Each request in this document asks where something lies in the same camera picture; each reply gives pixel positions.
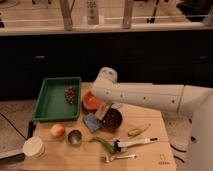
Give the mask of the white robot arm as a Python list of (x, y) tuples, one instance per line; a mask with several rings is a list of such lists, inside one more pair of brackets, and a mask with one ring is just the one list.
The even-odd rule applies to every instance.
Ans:
[(91, 88), (94, 96), (166, 113), (192, 117), (185, 171), (213, 171), (213, 88), (118, 83), (117, 72), (103, 67)]

